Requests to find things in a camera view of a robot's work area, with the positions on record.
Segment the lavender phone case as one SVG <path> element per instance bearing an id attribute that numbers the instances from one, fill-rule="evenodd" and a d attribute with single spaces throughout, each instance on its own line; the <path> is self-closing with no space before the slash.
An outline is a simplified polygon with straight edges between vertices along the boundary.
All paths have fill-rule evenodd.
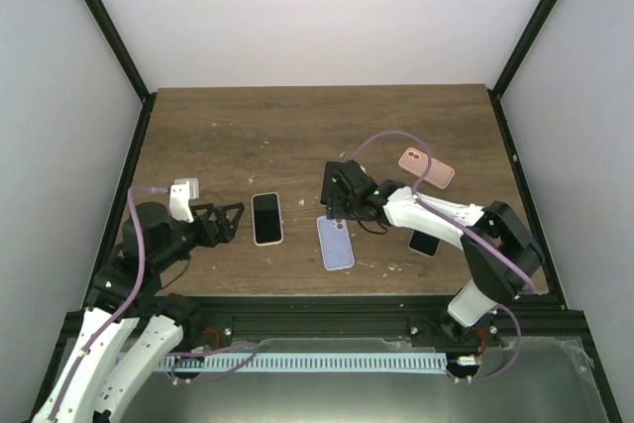
<path id="1" fill-rule="evenodd" d="M 320 216 L 316 228 L 324 269 L 339 271 L 353 267 L 356 260 L 347 222 Z"/>

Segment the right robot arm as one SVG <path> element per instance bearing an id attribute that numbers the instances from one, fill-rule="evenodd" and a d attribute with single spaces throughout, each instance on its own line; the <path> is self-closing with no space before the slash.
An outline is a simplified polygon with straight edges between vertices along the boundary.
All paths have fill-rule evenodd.
<path id="1" fill-rule="evenodd" d="M 328 161 L 320 203 L 329 219 L 375 222 L 404 228 L 462 251 L 471 279 L 452 298 L 440 322 L 443 340 L 463 346 L 485 314 L 536 286 L 532 275 L 545 263 L 542 247 L 504 202 L 458 204 L 418 192 L 394 180 L 376 183 L 356 161 Z"/>

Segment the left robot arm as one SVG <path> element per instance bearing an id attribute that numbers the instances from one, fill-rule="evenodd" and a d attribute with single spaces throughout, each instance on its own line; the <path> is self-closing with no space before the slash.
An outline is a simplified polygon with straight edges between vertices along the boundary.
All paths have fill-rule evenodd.
<path id="1" fill-rule="evenodd" d="M 134 205 L 122 240 L 95 274 L 70 357 L 35 422 L 119 422 L 158 364 L 194 346 L 202 322 L 192 300 L 159 296 L 161 275 L 196 248 L 230 243 L 242 203 L 192 206 L 179 221 L 165 205 Z"/>

